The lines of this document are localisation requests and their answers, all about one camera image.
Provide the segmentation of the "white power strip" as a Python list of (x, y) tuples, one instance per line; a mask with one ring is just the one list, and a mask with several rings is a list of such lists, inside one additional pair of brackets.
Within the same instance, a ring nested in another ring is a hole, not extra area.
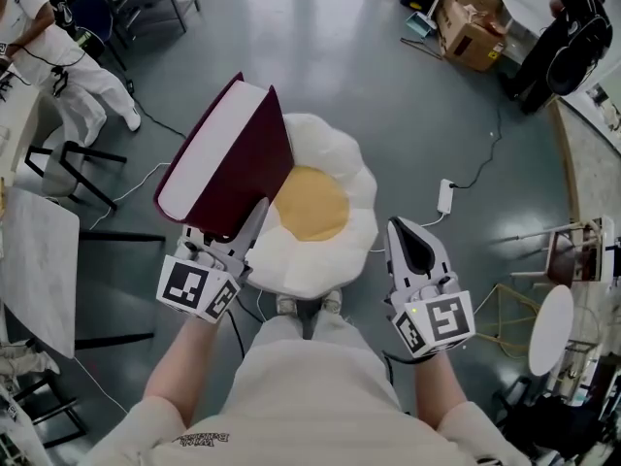
[(454, 182), (448, 179), (441, 180), (437, 210), (444, 216), (451, 214), (454, 188)]

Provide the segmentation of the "person's left forearm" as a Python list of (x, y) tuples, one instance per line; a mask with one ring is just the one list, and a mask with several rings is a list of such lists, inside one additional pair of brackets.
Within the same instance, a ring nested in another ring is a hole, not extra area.
[(186, 426), (191, 424), (209, 374), (218, 328), (219, 322), (189, 317), (147, 380), (143, 397), (169, 402)]

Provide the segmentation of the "grey chair with black legs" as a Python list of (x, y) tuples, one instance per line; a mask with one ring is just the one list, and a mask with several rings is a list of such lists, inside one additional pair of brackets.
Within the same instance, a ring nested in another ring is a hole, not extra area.
[(94, 150), (77, 142), (67, 141), (53, 150), (29, 146), (24, 163), (41, 178), (42, 191), (47, 197), (64, 198), (75, 204), (84, 205), (85, 202), (75, 194), (76, 189), (81, 185), (115, 211), (117, 204), (82, 173), (83, 162), (90, 158), (118, 163), (127, 162), (124, 156)]

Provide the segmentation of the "wooden chair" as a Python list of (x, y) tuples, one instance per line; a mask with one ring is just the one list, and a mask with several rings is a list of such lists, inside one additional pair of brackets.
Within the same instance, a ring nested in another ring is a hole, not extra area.
[(542, 271), (511, 272), (515, 279), (540, 279), (544, 283), (564, 285), (602, 283), (611, 286), (618, 277), (616, 261), (621, 265), (621, 244), (615, 235), (615, 223), (609, 216), (581, 220), (541, 231), (515, 235), (508, 241), (523, 241), (545, 236), (546, 258)]

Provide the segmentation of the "round white side table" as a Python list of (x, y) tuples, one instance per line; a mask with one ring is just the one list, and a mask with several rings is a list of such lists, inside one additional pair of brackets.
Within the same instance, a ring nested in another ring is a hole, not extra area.
[(533, 325), (528, 348), (529, 371), (536, 377), (549, 373), (564, 354), (573, 325), (572, 292), (554, 286), (545, 296)]

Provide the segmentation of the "fried-egg shaped plush cushion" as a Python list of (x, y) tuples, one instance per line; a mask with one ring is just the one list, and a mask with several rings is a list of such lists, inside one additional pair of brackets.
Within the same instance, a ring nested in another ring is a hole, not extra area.
[(378, 233), (377, 184), (353, 137), (315, 115), (283, 119), (294, 167), (246, 256), (248, 282), (311, 300), (362, 273)]

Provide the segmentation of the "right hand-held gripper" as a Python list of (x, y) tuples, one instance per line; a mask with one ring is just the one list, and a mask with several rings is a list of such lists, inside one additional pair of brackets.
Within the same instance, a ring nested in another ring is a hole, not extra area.
[(421, 225), (392, 216), (384, 253), (393, 282), (388, 316), (412, 358), (430, 358), (475, 334), (471, 295), (451, 271), (443, 243)]

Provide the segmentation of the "black bag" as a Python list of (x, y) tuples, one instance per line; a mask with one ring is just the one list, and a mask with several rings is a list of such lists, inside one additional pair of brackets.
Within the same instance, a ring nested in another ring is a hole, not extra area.
[(496, 421), (503, 436), (534, 460), (545, 449), (566, 460), (586, 454), (608, 430), (600, 413), (587, 405), (573, 407), (559, 396), (539, 396), (527, 401), (532, 381), (522, 377), (510, 388), (493, 394)]

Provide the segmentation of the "person's right forearm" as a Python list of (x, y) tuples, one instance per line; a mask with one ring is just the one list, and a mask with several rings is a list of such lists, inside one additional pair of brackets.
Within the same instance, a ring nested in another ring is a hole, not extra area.
[(417, 417), (434, 429), (450, 411), (467, 402), (446, 352), (416, 365), (414, 389)]

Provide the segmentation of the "large cardboard box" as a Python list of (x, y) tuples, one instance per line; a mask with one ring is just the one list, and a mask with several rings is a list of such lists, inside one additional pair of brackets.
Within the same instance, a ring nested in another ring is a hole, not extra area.
[(440, 8), (437, 24), (441, 55), (477, 72), (488, 71), (506, 48), (504, 37), (471, 20), (458, 2)]

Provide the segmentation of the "white marble table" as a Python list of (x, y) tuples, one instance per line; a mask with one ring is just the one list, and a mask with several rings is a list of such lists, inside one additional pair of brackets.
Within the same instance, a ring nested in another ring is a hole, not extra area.
[(80, 219), (35, 193), (5, 191), (0, 300), (36, 338), (75, 355)]

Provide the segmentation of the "teal dustpan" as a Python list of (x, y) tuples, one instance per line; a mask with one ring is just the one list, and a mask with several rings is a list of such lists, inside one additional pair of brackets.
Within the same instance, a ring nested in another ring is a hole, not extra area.
[(427, 14), (421, 12), (415, 12), (408, 17), (406, 26), (422, 39), (426, 39), (428, 36), (435, 34), (438, 29), (436, 22)]

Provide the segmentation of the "wooden stick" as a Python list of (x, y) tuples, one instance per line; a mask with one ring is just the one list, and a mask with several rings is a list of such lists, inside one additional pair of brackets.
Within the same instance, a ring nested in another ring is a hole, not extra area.
[(422, 51), (423, 53), (430, 55), (437, 60), (443, 60), (443, 57), (440, 53), (432, 50), (429, 46), (427, 46), (423, 41), (416, 41), (408, 38), (402, 37), (400, 42), (404, 45), (407, 45), (415, 50)]

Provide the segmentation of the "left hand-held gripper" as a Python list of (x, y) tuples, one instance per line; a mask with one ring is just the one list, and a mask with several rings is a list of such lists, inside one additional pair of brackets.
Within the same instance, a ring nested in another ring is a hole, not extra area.
[(207, 322), (220, 321), (251, 271), (246, 255), (259, 236), (269, 208), (269, 199), (260, 199), (235, 239), (227, 243), (185, 225), (175, 252), (164, 258), (156, 299)]

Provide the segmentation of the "dark red book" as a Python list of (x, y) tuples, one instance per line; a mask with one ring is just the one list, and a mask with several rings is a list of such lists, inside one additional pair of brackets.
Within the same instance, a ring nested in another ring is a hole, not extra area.
[(276, 90), (238, 73), (181, 145), (153, 202), (168, 220), (230, 242), (257, 203), (275, 199), (293, 167)]

